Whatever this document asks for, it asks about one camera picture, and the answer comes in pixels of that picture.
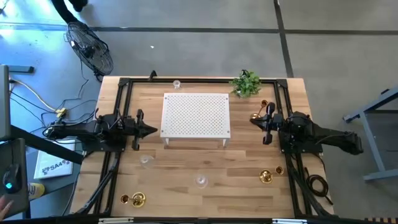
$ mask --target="white pegboard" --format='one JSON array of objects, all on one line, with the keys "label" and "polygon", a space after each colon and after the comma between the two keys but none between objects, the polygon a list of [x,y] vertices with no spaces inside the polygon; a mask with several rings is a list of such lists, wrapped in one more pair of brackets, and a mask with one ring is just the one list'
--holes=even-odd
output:
[{"label": "white pegboard", "polygon": [[230,131],[228,94],[164,94],[162,138],[229,139]]}]

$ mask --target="black fan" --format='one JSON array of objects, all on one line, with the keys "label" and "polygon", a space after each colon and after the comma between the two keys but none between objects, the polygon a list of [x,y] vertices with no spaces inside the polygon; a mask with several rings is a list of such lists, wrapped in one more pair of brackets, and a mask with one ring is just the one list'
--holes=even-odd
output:
[{"label": "black fan", "polygon": [[108,45],[100,40],[95,33],[82,22],[68,23],[67,39],[80,60],[99,77],[109,75],[113,70],[113,61]]}]

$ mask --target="green plant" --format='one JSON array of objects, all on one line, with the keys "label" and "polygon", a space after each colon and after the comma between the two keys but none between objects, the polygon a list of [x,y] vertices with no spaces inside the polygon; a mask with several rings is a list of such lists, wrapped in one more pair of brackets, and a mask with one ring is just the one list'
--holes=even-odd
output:
[{"label": "green plant", "polygon": [[242,70],[239,78],[234,78],[234,80],[229,83],[234,86],[234,90],[232,92],[242,98],[258,94],[261,89],[260,78],[255,75],[254,72],[247,70]]}]

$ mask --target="concrete floor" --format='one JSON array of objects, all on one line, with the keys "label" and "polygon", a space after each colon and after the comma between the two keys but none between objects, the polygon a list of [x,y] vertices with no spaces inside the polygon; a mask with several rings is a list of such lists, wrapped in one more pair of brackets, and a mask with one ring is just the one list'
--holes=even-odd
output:
[{"label": "concrete floor", "polygon": [[[91,0],[76,16],[97,27],[201,27],[277,29],[272,0]],[[286,29],[397,30],[395,0],[281,0]],[[50,105],[77,95],[83,79],[80,61],[64,42],[62,31],[9,30],[15,25],[64,25],[48,0],[10,0],[0,15],[0,63],[32,65],[34,75],[13,74]],[[286,77],[279,34],[178,32],[97,32],[108,43],[114,61],[112,75],[236,76],[240,69],[262,77]],[[396,217],[398,178],[365,183],[362,176],[376,165],[359,122],[341,117],[376,99],[398,83],[397,35],[287,35],[295,77],[304,78],[313,120],[329,128],[357,131],[365,153],[347,155],[325,147],[325,164],[335,212],[349,218]],[[85,65],[90,81],[83,100],[96,99],[100,84]],[[25,88],[15,92],[39,104]],[[91,112],[87,103],[72,117]],[[39,115],[40,110],[27,105]],[[31,131],[40,123],[11,103],[12,123]],[[46,123],[54,117],[45,118]],[[72,187],[32,202],[33,217],[60,215]]]}]

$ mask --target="wooden table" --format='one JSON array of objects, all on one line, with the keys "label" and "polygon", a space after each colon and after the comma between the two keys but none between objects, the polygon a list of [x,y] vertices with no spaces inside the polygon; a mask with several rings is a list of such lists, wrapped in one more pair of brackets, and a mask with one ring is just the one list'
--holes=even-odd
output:
[{"label": "wooden table", "polygon": [[[104,78],[98,97],[98,114],[113,112],[119,78]],[[303,80],[290,78],[287,81],[293,111],[311,114]],[[182,83],[178,90],[171,83],[134,84],[129,114],[135,116],[137,109],[142,109],[145,123],[159,130],[141,140],[140,151],[131,149],[131,138],[127,141],[119,166],[113,217],[294,216],[287,172],[274,174],[271,184],[259,180],[263,169],[272,172],[277,166],[286,169],[277,134],[274,133],[272,144],[265,146],[262,144],[263,133],[249,122],[249,115],[258,112],[261,100],[275,102],[272,85],[263,84],[258,95],[246,99],[229,94],[231,140],[227,148],[223,148],[218,140],[197,139],[170,141],[170,146],[164,146],[160,138],[164,93],[230,93],[231,90],[232,87],[224,83]],[[153,168],[145,169],[140,165],[139,158],[144,154],[155,157]],[[97,187],[103,157],[103,152],[95,152],[83,161],[72,212],[81,208]],[[311,174],[325,177],[319,158],[303,154],[303,163]],[[206,188],[199,189],[195,185],[197,174],[208,177]],[[132,196],[135,192],[146,194],[147,202],[143,207],[134,208],[120,202],[120,196]],[[298,199],[304,211],[301,191],[298,191]],[[333,213],[333,207],[325,198],[317,199]]]}]

